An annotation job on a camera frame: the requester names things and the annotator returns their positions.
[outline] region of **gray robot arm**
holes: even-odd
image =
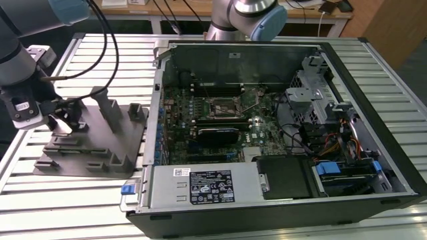
[[[17,129],[48,124],[38,104],[61,99],[18,38],[88,17],[85,0],[0,0],[0,99]]]
[[[246,35],[253,41],[269,41],[285,24],[286,11],[277,0],[214,0],[212,7],[208,40],[244,40]],[[45,110],[41,103],[61,100],[53,85],[41,81],[45,73],[18,38],[88,17],[86,0],[0,0],[0,99],[17,129],[54,127],[49,116],[54,109]],[[73,106],[68,109],[60,119],[72,118]]]
[[[206,40],[270,41],[281,31],[288,18],[277,0],[214,0]]]

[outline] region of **slotted metal table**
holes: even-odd
[[[154,76],[153,45],[158,40],[201,40],[198,35],[120,34],[120,67],[108,95],[120,104],[149,106]],[[101,53],[102,35],[73,38],[54,75],[72,75],[94,62]],[[102,86],[114,67],[114,50],[108,39],[106,56],[94,70],[77,79],[58,81],[56,92],[62,97],[86,94],[92,86]],[[367,98],[400,143],[421,176],[427,179],[427,108],[391,70],[368,43],[356,38],[278,37],[276,41],[329,42]],[[344,89],[337,90],[345,99]],[[92,99],[85,104],[94,104]],[[50,139],[45,127],[20,130],[0,162],[0,239],[145,239],[120,211],[120,188],[125,180],[108,178],[33,175],[33,164]],[[144,143],[140,146],[136,170],[140,177]],[[427,205],[383,212],[359,223],[281,230],[242,232],[189,237],[197,240],[301,238],[329,239],[425,239]]]

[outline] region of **power supply label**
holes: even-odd
[[[232,171],[194,171],[189,173],[189,202],[222,204],[234,202]]]

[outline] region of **blue latch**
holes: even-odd
[[[134,185],[122,185],[121,195],[134,195]]]
[[[332,161],[320,162],[314,166],[314,169],[316,169],[318,175],[341,173],[339,165],[336,164],[336,162],[332,162]]]
[[[376,173],[379,173],[379,172],[383,170],[379,161],[373,161],[373,162],[372,162],[372,165],[373,165],[373,168],[375,168]]]

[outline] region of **floor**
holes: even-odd
[[[184,34],[200,34],[202,28],[206,29],[209,23],[204,22],[204,26],[196,21],[181,23]],[[150,24],[148,21],[110,21],[112,30],[117,34],[152,34]],[[162,32],[173,34],[170,26],[166,22],[161,23]],[[68,43],[74,33],[101,33],[100,25],[96,20],[86,20],[70,27],[61,27],[58,29],[42,32],[21,39],[22,45],[49,45],[60,57],[65,51]],[[52,73],[56,63],[45,70],[48,74]],[[425,83],[427,80],[427,41],[423,41],[419,48],[413,51],[401,68],[396,71],[412,91],[427,105]],[[0,103],[0,116],[6,116],[6,111],[2,103]],[[16,134],[12,122],[8,118],[0,118],[0,159],[8,149],[8,145],[13,140]]]

